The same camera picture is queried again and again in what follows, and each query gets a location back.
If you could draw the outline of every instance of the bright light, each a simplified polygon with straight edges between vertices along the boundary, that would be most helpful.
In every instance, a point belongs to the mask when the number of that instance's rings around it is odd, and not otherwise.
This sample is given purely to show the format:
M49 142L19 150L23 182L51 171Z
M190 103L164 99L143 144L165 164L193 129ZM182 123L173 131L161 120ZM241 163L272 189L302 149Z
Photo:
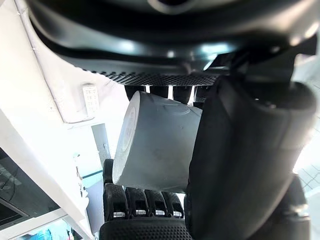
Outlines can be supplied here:
M319 22L316 21L308 28L308 30L304 34L304 37L306 39L311 38L313 35L316 34L318 28L319 28Z
M123 50L129 51L129 52L132 52L133 50L135 50L135 45L132 41L122 41L120 42L120 47Z
M227 53L229 51L229 47L227 44L206 44L202 46L201 50L207 54L220 54Z
M215 53L215 54L209 55L207 58L208 58L208 60L215 60L217 56L218 56L218 54Z
M290 45L291 46L297 46L299 43L301 43L301 38L298 36L295 36L293 38L290 39Z
M173 58L175 56L175 52L174 51L168 51L168 53L166 54L168 58Z
M203 71L207 70L212 63L213 63L213 60L209 61L209 62L204 66Z

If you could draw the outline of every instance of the robotic hand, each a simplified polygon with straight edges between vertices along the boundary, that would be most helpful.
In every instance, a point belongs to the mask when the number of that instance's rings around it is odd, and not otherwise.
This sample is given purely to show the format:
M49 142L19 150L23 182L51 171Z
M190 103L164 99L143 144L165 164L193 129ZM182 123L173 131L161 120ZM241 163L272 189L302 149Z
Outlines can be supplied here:
M297 54L316 53L318 0L26 2L44 44L127 93L198 86L206 101L184 204L193 238L309 238L292 170L316 99L291 76Z

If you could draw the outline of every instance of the white cylindrical object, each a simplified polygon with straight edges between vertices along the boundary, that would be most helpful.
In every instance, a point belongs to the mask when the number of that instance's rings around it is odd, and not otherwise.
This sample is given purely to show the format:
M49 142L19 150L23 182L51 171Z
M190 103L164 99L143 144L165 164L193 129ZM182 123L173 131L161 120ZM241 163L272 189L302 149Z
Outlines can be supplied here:
M125 113L113 182L132 188L184 192L201 114L199 108L137 91Z

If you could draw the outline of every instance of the white wall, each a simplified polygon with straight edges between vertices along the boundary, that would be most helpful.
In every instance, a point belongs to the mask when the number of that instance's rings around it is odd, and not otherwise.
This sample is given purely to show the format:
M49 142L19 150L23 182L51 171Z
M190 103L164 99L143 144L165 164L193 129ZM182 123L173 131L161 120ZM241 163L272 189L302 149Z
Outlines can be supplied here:
M0 7L0 144L76 222L85 219L67 130L13 0Z

